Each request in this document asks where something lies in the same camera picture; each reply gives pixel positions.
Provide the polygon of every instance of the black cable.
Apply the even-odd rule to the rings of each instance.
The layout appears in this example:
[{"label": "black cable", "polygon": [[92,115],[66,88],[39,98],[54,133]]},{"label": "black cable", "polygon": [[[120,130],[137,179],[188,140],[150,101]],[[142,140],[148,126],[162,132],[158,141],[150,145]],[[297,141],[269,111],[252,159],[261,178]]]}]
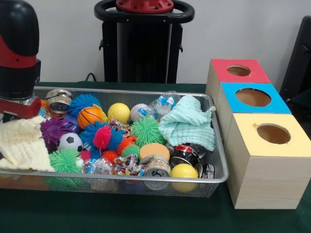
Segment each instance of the black cable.
[{"label": "black cable", "polygon": [[89,73],[87,76],[86,76],[86,82],[88,81],[89,77],[92,76],[93,77],[93,80],[94,82],[96,82],[96,78],[95,78],[95,75],[93,73]]}]

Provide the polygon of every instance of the green table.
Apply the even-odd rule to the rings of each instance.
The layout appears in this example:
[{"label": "green table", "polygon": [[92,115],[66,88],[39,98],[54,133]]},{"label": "green table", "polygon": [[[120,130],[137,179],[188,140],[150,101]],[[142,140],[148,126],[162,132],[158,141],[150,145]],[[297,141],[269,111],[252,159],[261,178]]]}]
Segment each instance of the green table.
[{"label": "green table", "polygon": [[[202,84],[40,83],[204,93]],[[311,232],[311,185],[297,210],[234,210],[227,185],[209,199],[0,190],[0,232]]]}]

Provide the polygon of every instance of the cream crocheted cloth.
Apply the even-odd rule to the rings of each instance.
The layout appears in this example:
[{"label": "cream crocheted cloth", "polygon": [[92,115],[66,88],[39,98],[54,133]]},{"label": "cream crocheted cloth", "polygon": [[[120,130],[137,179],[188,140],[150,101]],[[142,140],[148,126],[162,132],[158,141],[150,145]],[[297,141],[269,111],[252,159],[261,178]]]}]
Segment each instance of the cream crocheted cloth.
[{"label": "cream crocheted cloth", "polygon": [[40,124],[44,118],[21,119],[0,124],[2,169],[54,171],[45,147]]}]

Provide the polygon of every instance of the box hole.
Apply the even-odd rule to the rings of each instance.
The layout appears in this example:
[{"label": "box hole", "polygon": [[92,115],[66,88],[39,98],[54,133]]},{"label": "box hole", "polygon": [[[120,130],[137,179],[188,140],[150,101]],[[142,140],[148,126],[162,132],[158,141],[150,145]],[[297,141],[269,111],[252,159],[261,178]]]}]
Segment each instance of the box hole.
[{"label": "box hole", "polygon": [[285,144],[291,139],[291,135],[287,129],[276,124],[261,124],[257,127],[259,136],[274,144]]},{"label": "box hole", "polygon": [[236,98],[249,106],[265,107],[271,102],[271,97],[260,90],[243,88],[235,93]]},{"label": "box hole", "polygon": [[247,76],[251,73],[249,68],[240,65],[229,66],[227,71],[236,76]]}]

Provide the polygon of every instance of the orange basketball ball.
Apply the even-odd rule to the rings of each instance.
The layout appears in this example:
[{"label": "orange basketball ball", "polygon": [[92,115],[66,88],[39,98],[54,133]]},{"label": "orange basketball ball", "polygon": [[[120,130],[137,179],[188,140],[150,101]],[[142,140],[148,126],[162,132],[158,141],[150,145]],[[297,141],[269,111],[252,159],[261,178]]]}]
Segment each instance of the orange basketball ball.
[{"label": "orange basketball ball", "polygon": [[102,120],[102,113],[94,107],[86,107],[78,115],[78,125],[83,130],[86,126]]}]

